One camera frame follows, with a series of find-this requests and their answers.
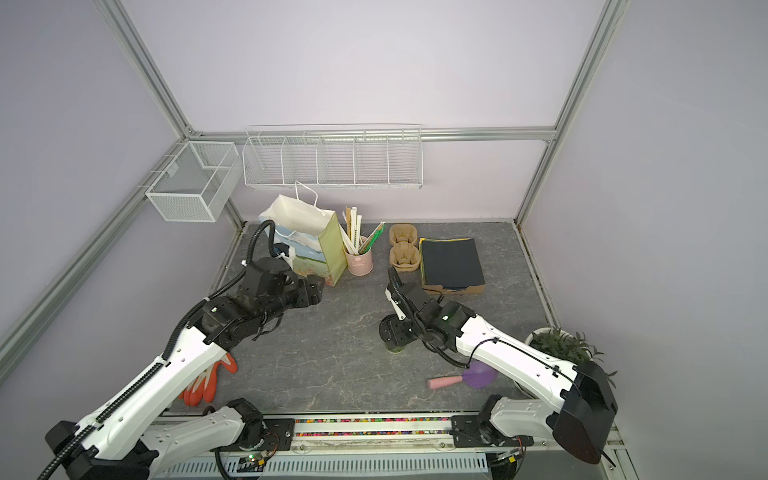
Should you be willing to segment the landscape printed paper bag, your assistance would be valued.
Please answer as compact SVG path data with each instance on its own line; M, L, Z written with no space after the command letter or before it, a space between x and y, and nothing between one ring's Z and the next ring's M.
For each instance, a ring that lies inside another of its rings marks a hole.
M347 269L337 213L317 206L318 193L299 181L294 195L279 194L259 215L276 225L275 240L290 248L293 269L301 275L323 277L335 286Z

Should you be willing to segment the brown pulp cup carrier stack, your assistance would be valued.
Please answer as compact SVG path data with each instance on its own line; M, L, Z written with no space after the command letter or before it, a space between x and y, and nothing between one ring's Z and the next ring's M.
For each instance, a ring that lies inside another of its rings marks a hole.
M389 264L399 273L413 272L421 265L419 235L412 224L394 224L389 229Z

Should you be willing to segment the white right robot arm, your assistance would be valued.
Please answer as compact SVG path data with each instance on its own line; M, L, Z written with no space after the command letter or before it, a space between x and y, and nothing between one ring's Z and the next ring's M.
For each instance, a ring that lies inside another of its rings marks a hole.
M399 352L420 342L456 367L481 362L513 380L544 405L543 413L491 396L476 421L493 446L518 436L552 438L589 464L604 456L618 403L610 377L593 360L575 364L549 355L492 326L474 310L441 303L414 283L389 281L385 295L394 311L380 323L386 348Z

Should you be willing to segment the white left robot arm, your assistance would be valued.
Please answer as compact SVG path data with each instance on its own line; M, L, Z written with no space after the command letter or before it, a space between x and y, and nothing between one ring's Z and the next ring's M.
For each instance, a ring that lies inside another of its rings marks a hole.
M54 453L40 473L59 467L71 479L150 479L178 463L222 447L252 449L268 430L262 413L236 399L197 420L154 432L153 421L201 373L271 320L322 298L325 281L300 276L282 258L249 261L233 279L236 295L219 290L174 327L163 352L112 399L78 422L61 421L45 440Z

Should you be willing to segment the pink straw holder cup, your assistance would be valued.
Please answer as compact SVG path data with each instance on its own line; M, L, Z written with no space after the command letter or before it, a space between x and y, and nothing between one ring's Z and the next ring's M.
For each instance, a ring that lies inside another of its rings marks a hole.
M351 275L362 277L372 272L374 264L370 248L362 254L355 255L350 253L347 247L344 247L344 253L347 260L347 269Z

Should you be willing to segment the orange red scissors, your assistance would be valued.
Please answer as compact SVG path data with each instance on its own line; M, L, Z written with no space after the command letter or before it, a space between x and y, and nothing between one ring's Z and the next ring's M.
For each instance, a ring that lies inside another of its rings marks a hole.
M231 374L238 371L237 363L231 353L226 353L219 360L199 374L179 395L185 405L198 406L201 402L211 404L216 396L218 370L224 368Z

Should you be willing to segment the potted green plant white pot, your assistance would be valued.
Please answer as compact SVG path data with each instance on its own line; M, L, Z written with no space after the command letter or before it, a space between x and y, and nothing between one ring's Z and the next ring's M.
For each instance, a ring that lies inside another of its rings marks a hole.
M581 333L571 334L557 327L539 328L526 338L525 343L549 356L576 365L587 360L599 360L603 355Z

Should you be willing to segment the white mesh wall basket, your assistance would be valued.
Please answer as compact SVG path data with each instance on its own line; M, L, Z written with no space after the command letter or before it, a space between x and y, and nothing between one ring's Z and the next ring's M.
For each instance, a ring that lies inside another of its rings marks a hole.
M188 141L147 188L167 222L214 223L243 174L233 142Z

